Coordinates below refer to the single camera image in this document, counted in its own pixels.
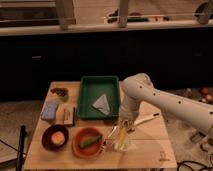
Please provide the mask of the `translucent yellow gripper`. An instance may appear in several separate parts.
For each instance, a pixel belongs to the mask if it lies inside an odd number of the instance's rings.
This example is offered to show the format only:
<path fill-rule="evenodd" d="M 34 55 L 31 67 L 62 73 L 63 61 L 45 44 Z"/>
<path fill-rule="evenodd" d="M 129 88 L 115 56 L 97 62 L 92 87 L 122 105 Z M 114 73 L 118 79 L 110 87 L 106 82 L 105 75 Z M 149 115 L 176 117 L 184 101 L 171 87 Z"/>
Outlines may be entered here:
<path fill-rule="evenodd" d="M 115 151 L 127 151 L 130 146 L 129 134 L 133 131 L 134 122 L 132 120 L 120 119 L 118 133 L 114 141 Z"/>

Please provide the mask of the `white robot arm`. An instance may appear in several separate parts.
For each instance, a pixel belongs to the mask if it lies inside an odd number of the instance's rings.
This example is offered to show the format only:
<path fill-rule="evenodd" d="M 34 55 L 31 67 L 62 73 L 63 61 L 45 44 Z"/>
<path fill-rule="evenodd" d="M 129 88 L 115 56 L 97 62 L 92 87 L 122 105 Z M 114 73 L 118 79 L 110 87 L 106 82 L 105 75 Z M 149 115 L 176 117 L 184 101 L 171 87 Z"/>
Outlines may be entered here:
<path fill-rule="evenodd" d="M 138 118 L 143 101 L 173 114 L 213 139 L 213 105 L 158 90 L 145 73 L 125 78 L 122 90 L 124 97 L 118 112 L 118 134 L 114 145 L 116 151 L 128 149 L 128 131 Z"/>

